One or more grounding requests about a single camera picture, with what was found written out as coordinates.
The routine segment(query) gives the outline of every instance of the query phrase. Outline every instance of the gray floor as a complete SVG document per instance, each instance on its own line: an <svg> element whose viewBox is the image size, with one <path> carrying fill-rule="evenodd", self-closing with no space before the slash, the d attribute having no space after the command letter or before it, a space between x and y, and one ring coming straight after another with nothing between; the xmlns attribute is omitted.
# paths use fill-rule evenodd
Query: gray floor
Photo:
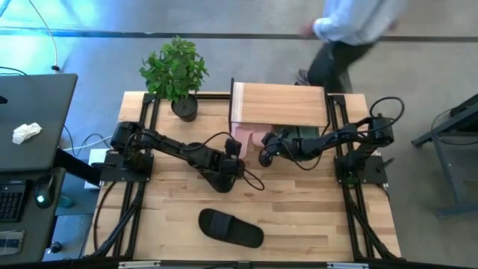
<svg viewBox="0 0 478 269"><path fill-rule="evenodd" d="M52 28L262 34L294 34L301 24L320 15L322 5L315 0L35 2ZM394 34L478 36L477 8L475 0L412 1ZM28 2L20 0L12 1L0 26L42 27ZM29 74L51 72L54 56L48 37L1 36L0 40L2 66ZM66 125L80 144L89 133L113 132L123 92L144 90L138 73L141 58L168 40L64 37L56 41L63 72L79 75ZM307 67L320 47L313 40L191 41L211 74L203 90L228 90L232 76L245 82L291 84L294 72ZM391 207L402 254L412 261L478 267L478 214L435 217L437 208L451 205L451 193L432 145L416 150L410 144L429 130L437 114L477 93L477 49L478 43L380 43L350 70L354 91L365 93L369 105L387 95L406 103L406 113L394 127L396 142L382 154L395 157L388 168ZM393 105L381 109L384 114L397 113ZM88 227L87 221L78 224L83 231ZM55 240L70 242L67 238L73 236L58 234ZM78 232L71 242L79 245L81 236Z"/></svg>

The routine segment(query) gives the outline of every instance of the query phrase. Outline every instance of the desk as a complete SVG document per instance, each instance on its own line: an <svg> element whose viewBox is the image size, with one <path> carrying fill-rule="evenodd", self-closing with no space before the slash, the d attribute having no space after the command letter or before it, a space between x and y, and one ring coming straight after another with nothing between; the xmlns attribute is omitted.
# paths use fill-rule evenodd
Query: desk
<svg viewBox="0 0 478 269"><path fill-rule="evenodd" d="M0 105L0 179L35 181L52 167L56 175L52 206L38 208L30 188L21 221L0 223L0 231L25 230L20 253L0 256L0 264L41 261L66 172L99 182L99 170L58 149L77 79L75 74L0 76L0 94L8 99ZM12 143L13 130L24 123L38 123L43 130L20 145Z"/></svg>
<svg viewBox="0 0 478 269"><path fill-rule="evenodd" d="M137 121L142 100L142 92L126 92L119 120ZM346 95L346 101L350 122L367 116L363 95ZM156 130L185 143L203 142L216 132L228 131L228 112L228 100L199 100L197 119L185 123L172 113L170 103L162 100ZM225 139L213 139L208 146L223 150ZM259 148L250 143L248 151L246 166L264 181L265 191L256 191L244 180L237 180L229 193L219 194L183 161L153 152L153 176L146 186L134 258L351 261L344 198L333 168L335 150L324 152L318 167L308 172L283 158L276 158L271 167L263 168L257 161ZM98 222L99 244L118 221L124 188L125 184L116 184L105 200ZM389 250L399 256L386 195L375 185L364 185L363 189L370 225ZM198 225L199 212L204 208L215 208L260 226L265 234L263 245L250 249L208 238ZM129 227L125 230L122 252ZM358 232L365 253L361 230ZM85 253L92 252L91 232Z"/></svg>
<svg viewBox="0 0 478 269"><path fill-rule="evenodd" d="M478 149L475 144L478 133L474 132L476 130L474 125L478 119L477 100L478 95L475 95L463 102L451 110L450 119L412 141L412 145L416 148L426 142L433 142L441 169L453 191L455 205L451 208L437 210L437 217L478 211L478 202L476 199L470 199L473 197L471 195L473 191L469 191L469 189L473 185L467 184L476 182L473 180L476 178L474 172L476 165L473 160Z"/></svg>
<svg viewBox="0 0 478 269"><path fill-rule="evenodd" d="M12 223L0 223L0 231L22 230L25 231L22 249L13 255L0 256L0 265L11 265L22 262L40 262L45 254L45 248L51 242L53 228L55 227L55 210L60 199L61 186L65 179L64 168L52 168L49 171L55 176L55 200L48 208L38 208L33 195L33 181L45 172L2 173L2 179L27 179L31 180L30 190L27 191L22 220Z"/></svg>

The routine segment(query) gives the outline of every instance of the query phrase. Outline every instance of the shoe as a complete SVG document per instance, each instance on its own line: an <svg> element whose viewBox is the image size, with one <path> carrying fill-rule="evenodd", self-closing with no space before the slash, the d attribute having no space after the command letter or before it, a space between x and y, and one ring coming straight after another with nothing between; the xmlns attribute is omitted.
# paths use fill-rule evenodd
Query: shoe
<svg viewBox="0 0 478 269"><path fill-rule="evenodd" d="M311 84L308 83L308 77L307 77L308 71L305 69L299 69L297 71L297 80L302 86L310 86Z"/></svg>

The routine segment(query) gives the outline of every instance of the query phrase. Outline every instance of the butcher block tabletop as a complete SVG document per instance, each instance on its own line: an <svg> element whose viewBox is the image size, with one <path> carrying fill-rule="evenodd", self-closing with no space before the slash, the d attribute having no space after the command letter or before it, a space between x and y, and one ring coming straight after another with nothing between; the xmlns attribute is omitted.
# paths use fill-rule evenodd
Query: butcher block tabletop
<svg viewBox="0 0 478 269"><path fill-rule="evenodd" d="M119 121L138 121L143 92L125 92ZM350 122L367 116L365 97L345 95ZM149 120L152 106L148 110ZM192 123L181 121L171 111L170 102L161 100L156 131L172 139L203 142L217 132L227 132L229 101L199 100L198 117ZM208 146L224 150L226 136L214 138ZM236 181L227 194L217 193L184 161L153 151L153 175L146 185L143 210L137 234L135 259L323 262L352 261L344 197L335 181L335 150L324 152L319 165L303 171L283 158L263 168L258 163L259 147L249 143L244 159L246 168L265 184L264 191ZM314 161L302 163L309 167ZM99 199L108 185L102 187ZM125 183L119 182L108 194L97 223L101 244L117 224ZM388 249L400 256L394 222L385 192L375 185L363 185L370 225ZM264 230L264 243L257 249L228 244L204 235L198 216L213 208ZM129 239L131 221L125 229L122 252ZM357 229L361 251L363 234ZM90 232L85 254L93 252Z"/></svg>

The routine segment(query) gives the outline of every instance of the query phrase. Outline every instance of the computer mouse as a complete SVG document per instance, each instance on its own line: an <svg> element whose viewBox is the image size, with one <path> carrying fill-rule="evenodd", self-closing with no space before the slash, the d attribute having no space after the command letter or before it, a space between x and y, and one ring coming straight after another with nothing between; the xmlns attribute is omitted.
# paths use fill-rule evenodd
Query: computer mouse
<svg viewBox="0 0 478 269"><path fill-rule="evenodd" d="M48 208L55 200L55 177L45 174L34 183L33 195L39 208Z"/></svg>

